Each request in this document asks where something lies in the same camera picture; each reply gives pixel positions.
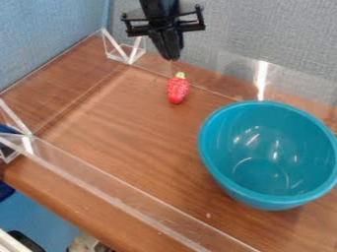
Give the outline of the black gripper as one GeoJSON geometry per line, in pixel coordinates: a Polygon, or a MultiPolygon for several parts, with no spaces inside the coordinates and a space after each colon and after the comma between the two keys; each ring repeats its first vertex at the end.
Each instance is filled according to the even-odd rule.
{"type": "Polygon", "coordinates": [[[139,0],[139,5],[138,9],[122,13],[126,33],[149,35],[161,56],[177,61],[184,49],[182,33],[206,29],[205,7],[185,0],[139,0]],[[162,33],[166,33],[168,48],[162,33]]]}

